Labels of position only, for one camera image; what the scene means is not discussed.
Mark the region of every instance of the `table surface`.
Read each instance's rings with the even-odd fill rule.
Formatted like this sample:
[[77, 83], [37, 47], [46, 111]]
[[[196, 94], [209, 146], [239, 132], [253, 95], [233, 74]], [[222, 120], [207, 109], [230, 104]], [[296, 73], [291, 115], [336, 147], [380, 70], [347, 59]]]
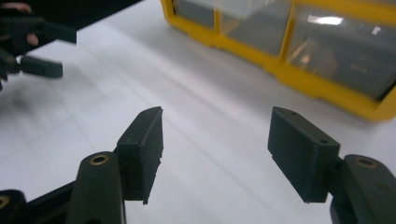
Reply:
[[331, 223], [305, 204], [267, 150], [273, 106], [302, 114], [341, 145], [395, 174], [396, 121], [370, 123], [279, 83], [254, 64], [172, 28], [147, 0], [32, 55], [62, 61], [59, 80], [18, 75], [0, 92], [0, 189], [27, 200], [112, 151], [137, 114], [163, 108], [164, 150], [148, 205], [128, 223]]

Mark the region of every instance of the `yellow plastic frame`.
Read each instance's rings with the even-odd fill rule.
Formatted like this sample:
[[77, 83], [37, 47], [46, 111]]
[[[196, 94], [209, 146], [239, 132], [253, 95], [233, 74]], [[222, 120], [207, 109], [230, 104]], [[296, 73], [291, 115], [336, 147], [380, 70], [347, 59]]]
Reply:
[[299, 5], [323, 8], [349, 18], [396, 27], [396, 6], [358, 0], [292, 0], [290, 17], [279, 56], [266, 54], [244, 45], [220, 31], [220, 11], [214, 8], [214, 29], [189, 21], [175, 14], [173, 1], [162, 0], [166, 20], [191, 38], [211, 47], [226, 49], [274, 74], [282, 83], [311, 97], [321, 98], [368, 120], [393, 119], [396, 116], [396, 88], [377, 101], [346, 86], [311, 74], [286, 62], [286, 54], [294, 24], [294, 9]]

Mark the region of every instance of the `storage bin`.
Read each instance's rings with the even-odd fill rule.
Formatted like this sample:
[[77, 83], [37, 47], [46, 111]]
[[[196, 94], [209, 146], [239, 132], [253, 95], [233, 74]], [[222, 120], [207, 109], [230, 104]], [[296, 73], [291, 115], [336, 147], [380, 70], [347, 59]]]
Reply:
[[396, 116], [395, 0], [162, 0], [170, 24], [369, 120]]

